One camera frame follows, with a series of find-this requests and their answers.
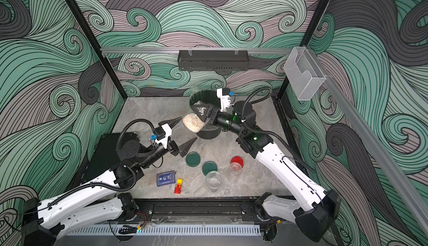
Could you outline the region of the glass oatmeal jar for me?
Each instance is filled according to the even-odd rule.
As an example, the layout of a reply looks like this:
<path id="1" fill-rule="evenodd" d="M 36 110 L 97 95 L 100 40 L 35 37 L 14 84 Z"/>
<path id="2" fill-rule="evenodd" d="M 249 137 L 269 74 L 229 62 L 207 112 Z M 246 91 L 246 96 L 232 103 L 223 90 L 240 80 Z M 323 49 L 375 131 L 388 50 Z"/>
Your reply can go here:
<path id="1" fill-rule="evenodd" d="M 205 179 L 208 190 L 212 193 L 215 193 L 219 190 L 222 185 L 222 177 L 218 171 L 210 171 L 206 175 Z"/>

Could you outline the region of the green jar lid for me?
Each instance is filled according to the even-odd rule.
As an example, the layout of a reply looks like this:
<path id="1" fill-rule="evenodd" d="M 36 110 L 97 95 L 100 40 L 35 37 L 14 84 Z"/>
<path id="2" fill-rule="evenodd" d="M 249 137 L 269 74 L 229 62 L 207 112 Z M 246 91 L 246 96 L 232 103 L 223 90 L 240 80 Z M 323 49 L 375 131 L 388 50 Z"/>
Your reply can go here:
<path id="1" fill-rule="evenodd" d="M 218 171 L 217 164 L 214 161 L 206 161 L 202 166 L 202 173 L 206 176 L 212 171 Z"/>
<path id="2" fill-rule="evenodd" d="M 189 152 L 186 156 L 186 164 L 191 167 L 197 167 L 199 166 L 201 162 L 201 157 L 199 155 L 199 153 L 197 152 Z"/>

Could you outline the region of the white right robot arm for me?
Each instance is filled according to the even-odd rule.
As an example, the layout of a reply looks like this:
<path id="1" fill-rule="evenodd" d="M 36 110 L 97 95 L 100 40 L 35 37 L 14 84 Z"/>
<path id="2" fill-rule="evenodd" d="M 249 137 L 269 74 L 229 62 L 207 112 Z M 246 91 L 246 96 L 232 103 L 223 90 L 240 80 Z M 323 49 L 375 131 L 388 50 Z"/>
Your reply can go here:
<path id="1" fill-rule="evenodd" d="M 337 219 L 342 198 L 335 190 L 325 190 L 274 142 L 276 135 L 256 124 L 256 112 L 250 103 L 239 101 L 232 114 L 207 103 L 195 104 L 190 115 L 201 127 L 217 126 L 237 134 L 237 143 L 248 154 L 268 168 L 291 192 L 293 199 L 265 193 L 259 199 L 263 217 L 280 218 L 295 223 L 310 240 L 319 242 Z"/>

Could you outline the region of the red-lidded oatmeal jar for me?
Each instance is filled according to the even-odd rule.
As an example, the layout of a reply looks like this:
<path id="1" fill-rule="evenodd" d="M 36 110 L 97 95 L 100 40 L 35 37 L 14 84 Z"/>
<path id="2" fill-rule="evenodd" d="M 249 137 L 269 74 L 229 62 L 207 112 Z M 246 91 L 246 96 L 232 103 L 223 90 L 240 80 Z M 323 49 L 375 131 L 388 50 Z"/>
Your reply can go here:
<path id="1" fill-rule="evenodd" d="M 228 181 L 231 183 L 238 182 L 242 172 L 243 167 L 238 162 L 232 162 L 228 168 Z"/>

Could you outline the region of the green-lidded oatmeal jar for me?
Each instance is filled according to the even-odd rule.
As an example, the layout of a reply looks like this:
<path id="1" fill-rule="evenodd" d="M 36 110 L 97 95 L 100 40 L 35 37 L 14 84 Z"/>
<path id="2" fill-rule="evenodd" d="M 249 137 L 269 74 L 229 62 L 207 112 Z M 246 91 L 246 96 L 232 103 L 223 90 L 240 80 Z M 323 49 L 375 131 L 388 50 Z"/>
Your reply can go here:
<path id="1" fill-rule="evenodd" d="M 184 115 L 182 122 L 184 126 L 194 133 L 200 132 L 206 125 L 208 125 L 209 119 L 202 120 L 199 115 L 192 110 L 187 111 Z"/>

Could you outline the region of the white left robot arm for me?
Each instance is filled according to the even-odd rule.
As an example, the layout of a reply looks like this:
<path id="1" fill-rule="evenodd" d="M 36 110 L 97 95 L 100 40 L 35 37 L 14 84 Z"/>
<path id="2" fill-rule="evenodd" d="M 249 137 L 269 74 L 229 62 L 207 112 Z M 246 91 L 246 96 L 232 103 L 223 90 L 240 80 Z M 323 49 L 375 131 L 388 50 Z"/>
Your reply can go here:
<path id="1" fill-rule="evenodd" d="M 138 214 L 130 190 L 144 175 L 144 170 L 166 154 L 184 157 L 197 140 L 195 137 L 178 146 L 172 129 L 181 117 L 161 121 L 158 127 L 146 119 L 128 123 L 119 134 L 115 146 L 119 163 L 94 179 L 56 197 L 24 203 L 21 225 L 22 245 L 53 246 L 63 236 L 82 227 L 103 221 L 134 220 Z M 137 140 L 123 142 L 127 130 L 136 123 L 146 123 L 152 130 L 151 145 Z"/>

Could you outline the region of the red jar lid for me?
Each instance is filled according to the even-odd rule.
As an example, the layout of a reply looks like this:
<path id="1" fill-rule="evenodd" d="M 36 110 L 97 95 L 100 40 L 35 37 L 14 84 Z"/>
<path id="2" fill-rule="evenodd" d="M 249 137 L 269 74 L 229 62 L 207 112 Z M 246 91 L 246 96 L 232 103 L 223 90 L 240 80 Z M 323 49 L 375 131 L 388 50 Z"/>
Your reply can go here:
<path id="1" fill-rule="evenodd" d="M 239 156 L 234 156 L 234 157 L 230 160 L 230 163 L 231 163 L 231 164 L 233 164 L 233 163 L 237 163 L 237 164 L 239 164 L 242 168 L 244 167 L 244 160 L 243 160 L 241 157 L 239 157 Z"/>

